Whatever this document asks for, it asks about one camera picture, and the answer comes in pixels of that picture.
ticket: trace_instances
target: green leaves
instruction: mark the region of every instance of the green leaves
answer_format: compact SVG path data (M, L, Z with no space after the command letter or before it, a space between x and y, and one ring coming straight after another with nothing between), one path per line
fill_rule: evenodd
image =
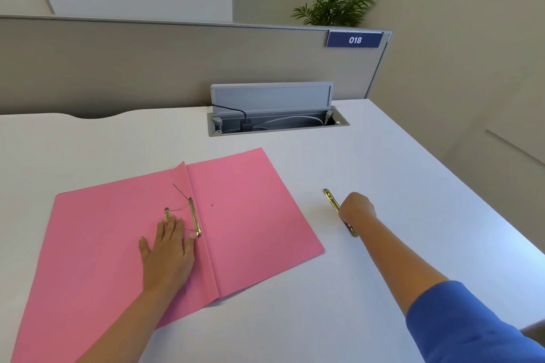
M377 0L314 0L293 9L292 18L303 19L304 25L349 26L361 24L367 11Z

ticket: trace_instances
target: fingers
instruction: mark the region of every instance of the fingers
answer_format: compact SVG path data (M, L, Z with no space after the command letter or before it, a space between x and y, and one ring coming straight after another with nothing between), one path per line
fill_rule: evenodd
M138 248L140 249L140 256L142 257L142 262L146 261L149 254L152 250L149 249L148 241L146 237L142 237L138 242Z
M163 220L157 223L157 234L155 235L155 244L163 241L164 236L165 236L165 222Z
M184 257L190 257L190 258L195 257L195 254L194 254L195 238L197 238L197 236L192 233L189 235L189 237L187 237L184 240Z
M181 242L183 237L184 237L184 219L177 218L175 226L174 226L174 234L172 235L172 238Z
M176 217L174 215L170 215L168 217L168 223L167 228L165 230L165 240L170 240L172 238L172 234L174 233L174 228L176 227Z

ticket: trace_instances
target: blue sleeve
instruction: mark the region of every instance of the blue sleeve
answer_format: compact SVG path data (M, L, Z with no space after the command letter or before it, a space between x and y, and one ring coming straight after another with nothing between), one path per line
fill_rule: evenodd
M502 322L457 281L422 293L406 324L426 363L545 362L545 348Z

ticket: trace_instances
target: desk surface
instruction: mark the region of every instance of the desk surface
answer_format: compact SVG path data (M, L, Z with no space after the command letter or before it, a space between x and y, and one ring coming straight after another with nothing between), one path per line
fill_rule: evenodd
M143 362L420 362L359 239L322 193L378 217L515 326L545 317L545 256L368 100L350 126L210 138L207 108L107 119L0 116L0 360L8 361L56 194L263 147L325 253L157 330Z

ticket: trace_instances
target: white cable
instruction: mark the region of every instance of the white cable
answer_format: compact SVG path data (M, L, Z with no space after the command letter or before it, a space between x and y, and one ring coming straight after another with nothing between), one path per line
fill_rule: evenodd
M307 118L307 119L315 119L317 120L319 123L321 123L322 125L324 124L324 122L320 119L320 118L317 118L316 116L308 116L308 115L293 115L293 116L285 116L283 118L278 118L278 119L273 119L271 121L265 121L265 122L262 122L261 125L264 125L266 123L271 123L271 122L276 122L276 121L282 121L284 119L291 119L291 118Z

